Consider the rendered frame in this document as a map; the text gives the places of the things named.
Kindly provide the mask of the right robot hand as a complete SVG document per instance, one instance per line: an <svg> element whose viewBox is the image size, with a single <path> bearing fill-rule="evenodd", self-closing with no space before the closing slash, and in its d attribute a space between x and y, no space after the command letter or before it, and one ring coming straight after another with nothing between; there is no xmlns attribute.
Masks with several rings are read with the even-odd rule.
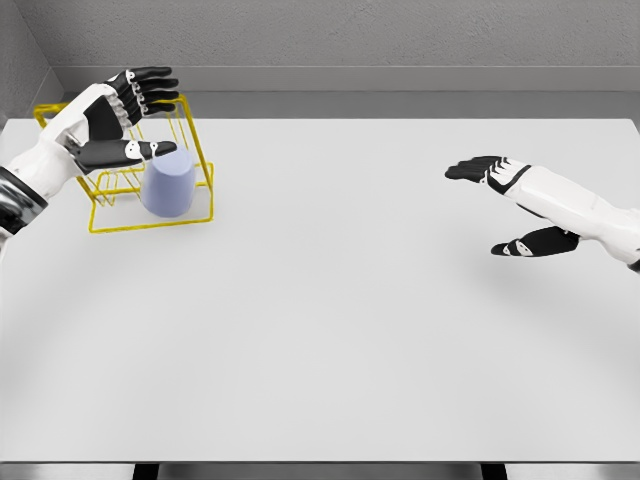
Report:
<svg viewBox="0 0 640 480"><path fill-rule="evenodd" d="M479 156L448 167L445 177L484 184L529 213L552 223L492 247L496 256L545 257L567 253L602 227L597 195L541 166L500 156Z"/></svg>

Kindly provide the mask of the lavender blue cup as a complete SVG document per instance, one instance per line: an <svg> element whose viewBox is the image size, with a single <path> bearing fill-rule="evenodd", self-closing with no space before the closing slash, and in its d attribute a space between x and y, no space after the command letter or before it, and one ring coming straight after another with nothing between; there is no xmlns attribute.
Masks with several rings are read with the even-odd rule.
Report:
<svg viewBox="0 0 640 480"><path fill-rule="evenodd" d="M175 218L185 214L195 190L195 165L188 150L176 151L153 158L144 171L141 201L152 214Z"/></svg>

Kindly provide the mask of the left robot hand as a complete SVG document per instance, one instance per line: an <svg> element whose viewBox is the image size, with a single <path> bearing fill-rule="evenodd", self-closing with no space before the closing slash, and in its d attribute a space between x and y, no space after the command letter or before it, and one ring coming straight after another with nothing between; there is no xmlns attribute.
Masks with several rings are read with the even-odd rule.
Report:
<svg viewBox="0 0 640 480"><path fill-rule="evenodd" d="M175 109L171 102L179 97L179 81L171 74L169 67L139 67L94 83L47 123L41 137L61 145L84 174L174 152L171 141L124 138L141 119Z"/></svg>

